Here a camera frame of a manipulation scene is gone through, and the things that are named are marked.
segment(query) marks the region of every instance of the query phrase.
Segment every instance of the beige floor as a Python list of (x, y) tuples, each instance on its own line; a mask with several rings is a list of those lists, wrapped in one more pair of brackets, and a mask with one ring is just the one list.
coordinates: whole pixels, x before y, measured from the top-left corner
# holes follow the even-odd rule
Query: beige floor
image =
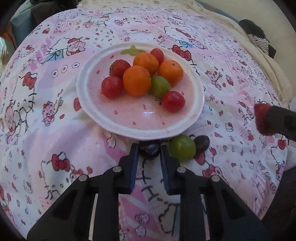
[(296, 32), (272, 0), (202, 0), (237, 20), (250, 19), (260, 26), (271, 46), (275, 61), (289, 79), (296, 96)]

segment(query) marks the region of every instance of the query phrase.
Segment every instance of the strawberry-patterned plate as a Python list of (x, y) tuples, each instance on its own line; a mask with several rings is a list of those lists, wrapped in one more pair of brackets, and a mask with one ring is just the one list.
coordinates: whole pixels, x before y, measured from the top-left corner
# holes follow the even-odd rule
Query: strawberry-patterned plate
[[(115, 60), (124, 59), (132, 65), (138, 52), (149, 53), (154, 48), (160, 48), (165, 60), (177, 61), (184, 70), (181, 82), (171, 88), (184, 96), (183, 109), (168, 112), (149, 93), (141, 97), (123, 93), (117, 99), (108, 99), (101, 93), (101, 83)], [(189, 63), (171, 50), (143, 42), (120, 43), (94, 54), (77, 77), (76, 91), (81, 107), (101, 127), (137, 140), (164, 139), (182, 133), (197, 121), (204, 105), (202, 83)]]

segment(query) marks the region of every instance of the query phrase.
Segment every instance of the red tomato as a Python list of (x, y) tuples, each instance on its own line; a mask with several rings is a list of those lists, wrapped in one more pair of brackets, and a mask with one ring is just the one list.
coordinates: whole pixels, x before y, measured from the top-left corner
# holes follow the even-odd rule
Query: red tomato
[(116, 76), (108, 76), (104, 78), (101, 90), (103, 95), (109, 99), (115, 99), (122, 93), (123, 90), (123, 81), (121, 78)]
[(177, 91), (170, 91), (162, 97), (162, 106), (170, 112), (177, 112), (181, 110), (185, 105), (185, 99)]
[(165, 60), (165, 56), (160, 49), (152, 49), (150, 54), (152, 54), (158, 60), (158, 66), (160, 66)]

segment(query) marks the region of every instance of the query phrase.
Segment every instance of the hello kitty tablecloth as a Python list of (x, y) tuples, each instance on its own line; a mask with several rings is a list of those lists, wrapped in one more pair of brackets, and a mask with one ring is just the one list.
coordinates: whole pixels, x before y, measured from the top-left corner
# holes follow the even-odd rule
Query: hello kitty tablecloth
[[(81, 174), (115, 166), (133, 140), (109, 133), (80, 107), (76, 76), (97, 51), (144, 41), (188, 61), (202, 81), (205, 105), (185, 131), (207, 135), (210, 148), (182, 165), (219, 175), (262, 218), (287, 157), (281, 135), (265, 137), (253, 105), (280, 105), (265, 74), (224, 26), (200, 15), (152, 7), (72, 9), (37, 26), (0, 79), (0, 202), (26, 237), (30, 228)], [(120, 195), (121, 240), (178, 239), (178, 196), (167, 196), (159, 159), (139, 159), (132, 195)]]

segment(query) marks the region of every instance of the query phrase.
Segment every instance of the red fuzzy object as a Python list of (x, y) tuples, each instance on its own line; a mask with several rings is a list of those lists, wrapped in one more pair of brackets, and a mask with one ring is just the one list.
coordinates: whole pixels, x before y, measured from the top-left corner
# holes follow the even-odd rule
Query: red fuzzy object
[(115, 62), (113, 62), (110, 66), (110, 76), (116, 76), (122, 79), (122, 76), (124, 72), (130, 67), (131, 65), (123, 60), (123, 59), (118, 59)]
[(274, 132), (270, 128), (268, 122), (266, 121), (267, 111), (271, 107), (272, 107), (271, 105), (263, 104), (263, 103), (254, 105), (257, 130), (259, 131), (260, 134), (266, 135), (266, 136), (270, 136), (270, 135), (274, 134)]

